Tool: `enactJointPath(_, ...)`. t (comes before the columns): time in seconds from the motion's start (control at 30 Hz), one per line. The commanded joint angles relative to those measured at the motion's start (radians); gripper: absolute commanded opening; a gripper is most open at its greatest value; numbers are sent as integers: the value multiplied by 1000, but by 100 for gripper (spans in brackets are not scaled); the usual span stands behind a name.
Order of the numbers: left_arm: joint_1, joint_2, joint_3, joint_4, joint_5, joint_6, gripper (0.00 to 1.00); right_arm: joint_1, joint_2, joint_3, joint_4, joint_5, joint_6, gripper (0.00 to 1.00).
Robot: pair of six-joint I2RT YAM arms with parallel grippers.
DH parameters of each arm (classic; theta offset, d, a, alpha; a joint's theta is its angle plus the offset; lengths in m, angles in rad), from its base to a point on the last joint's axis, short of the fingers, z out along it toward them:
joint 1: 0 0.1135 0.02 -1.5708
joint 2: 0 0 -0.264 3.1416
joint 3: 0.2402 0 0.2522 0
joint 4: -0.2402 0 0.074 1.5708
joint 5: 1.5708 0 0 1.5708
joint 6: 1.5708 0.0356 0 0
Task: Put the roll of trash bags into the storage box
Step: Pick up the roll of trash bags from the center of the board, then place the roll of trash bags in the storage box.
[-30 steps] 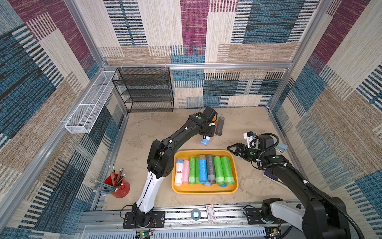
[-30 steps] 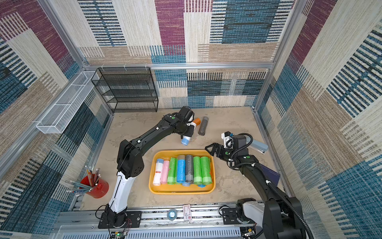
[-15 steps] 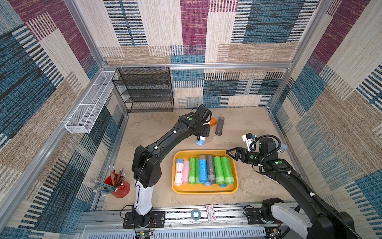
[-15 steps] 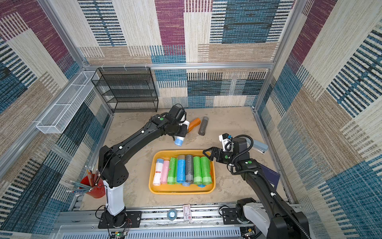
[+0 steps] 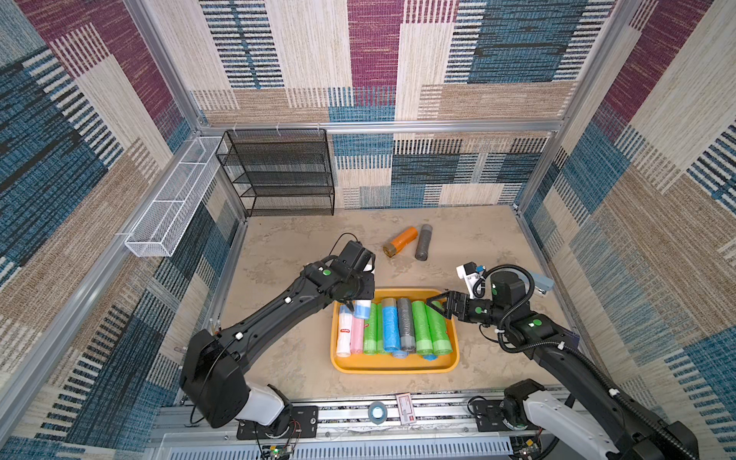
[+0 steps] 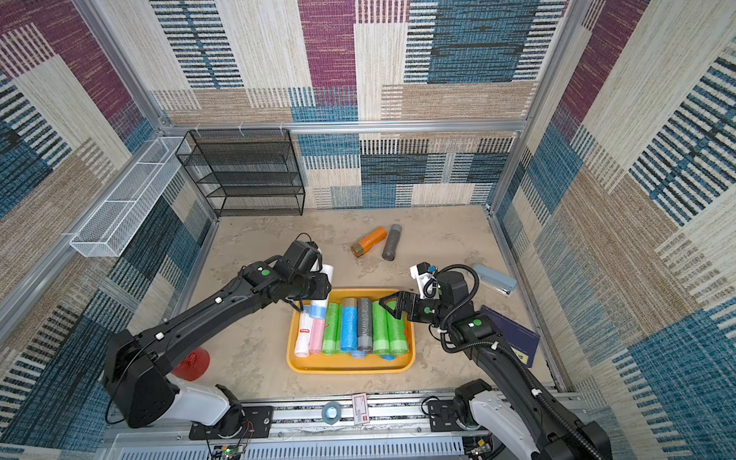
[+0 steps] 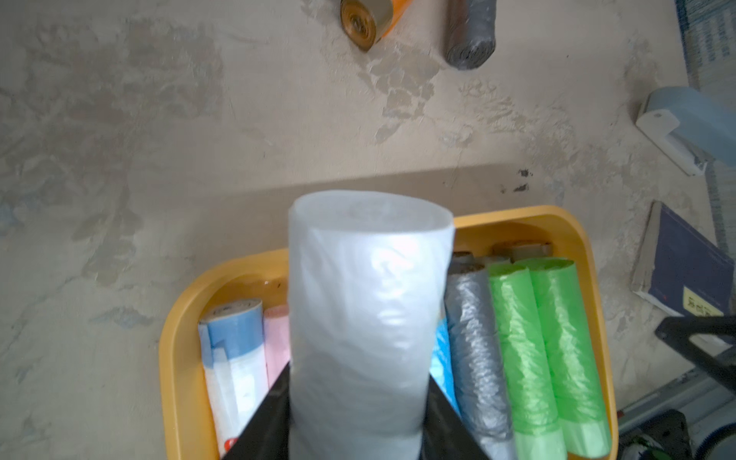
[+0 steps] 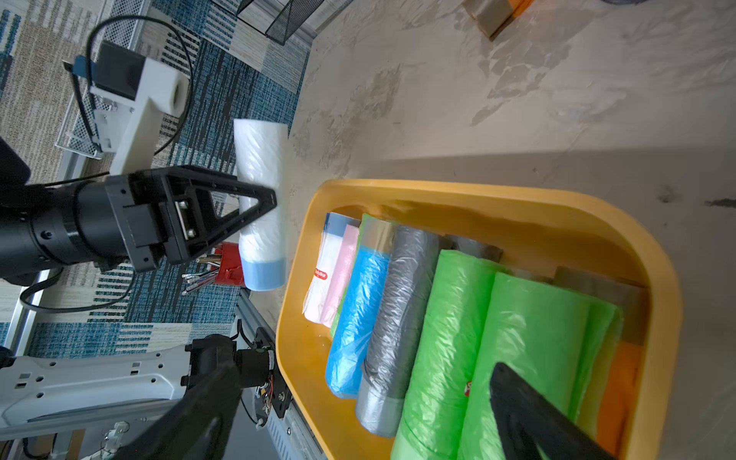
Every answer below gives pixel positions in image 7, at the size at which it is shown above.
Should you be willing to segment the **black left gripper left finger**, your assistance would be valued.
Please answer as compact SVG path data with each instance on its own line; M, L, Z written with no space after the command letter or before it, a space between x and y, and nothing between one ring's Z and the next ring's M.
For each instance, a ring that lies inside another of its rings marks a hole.
M224 460L276 460L289 458L289 382L291 365L282 370Z

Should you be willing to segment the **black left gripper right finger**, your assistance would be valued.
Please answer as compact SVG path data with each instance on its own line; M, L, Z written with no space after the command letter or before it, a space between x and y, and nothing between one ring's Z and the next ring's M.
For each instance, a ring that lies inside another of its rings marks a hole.
M488 460L463 425L460 416L433 379L429 377L427 410L423 425L423 460Z

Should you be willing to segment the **light blue trash bag roll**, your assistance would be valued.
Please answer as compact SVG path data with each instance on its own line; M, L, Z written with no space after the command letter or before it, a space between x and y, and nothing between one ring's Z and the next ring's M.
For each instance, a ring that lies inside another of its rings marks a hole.
M454 391L454 378L452 373L452 356L450 355L450 336L446 318L441 318L435 331L435 343L432 350L431 365L429 368L431 377L442 390L448 402L459 413Z

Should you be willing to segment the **white blue trash bag roll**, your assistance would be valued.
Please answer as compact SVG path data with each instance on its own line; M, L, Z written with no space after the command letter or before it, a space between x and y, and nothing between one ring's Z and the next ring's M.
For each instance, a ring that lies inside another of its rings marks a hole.
M225 456L268 394L263 302L217 306L197 330L218 454Z

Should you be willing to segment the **pink trash bag roll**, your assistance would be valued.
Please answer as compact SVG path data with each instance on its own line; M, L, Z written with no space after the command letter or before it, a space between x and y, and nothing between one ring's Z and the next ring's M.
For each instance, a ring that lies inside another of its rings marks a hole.
M264 311L264 346L268 386L273 387L291 360L288 305L272 307Z

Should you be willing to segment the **green trash bag roll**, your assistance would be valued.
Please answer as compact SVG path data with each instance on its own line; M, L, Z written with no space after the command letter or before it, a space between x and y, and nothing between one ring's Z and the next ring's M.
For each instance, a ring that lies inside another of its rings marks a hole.
M611 453L610 426L575 262L519 262L530 273L554 397L567 451L584 458Z

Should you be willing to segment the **white blue-end trash bag roll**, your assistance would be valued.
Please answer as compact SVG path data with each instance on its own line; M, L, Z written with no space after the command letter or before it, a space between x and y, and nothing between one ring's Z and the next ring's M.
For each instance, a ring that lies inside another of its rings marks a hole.
M452 213L369 191L289 209L293 459L416 459Z

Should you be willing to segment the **dark grey trash bag roll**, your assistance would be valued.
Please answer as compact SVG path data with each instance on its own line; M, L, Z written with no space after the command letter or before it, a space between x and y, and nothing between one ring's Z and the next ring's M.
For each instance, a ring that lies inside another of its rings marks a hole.
M475 263L475 255L470 251L454 251L450 263L452 265L473 265Z

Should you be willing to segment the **small orange roll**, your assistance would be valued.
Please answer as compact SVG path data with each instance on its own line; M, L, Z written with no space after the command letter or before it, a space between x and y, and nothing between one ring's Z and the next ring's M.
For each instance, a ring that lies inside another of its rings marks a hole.
M512 263L526 259L551 257L553 245L549 241L519 240L496 243L493 254L509 259Z

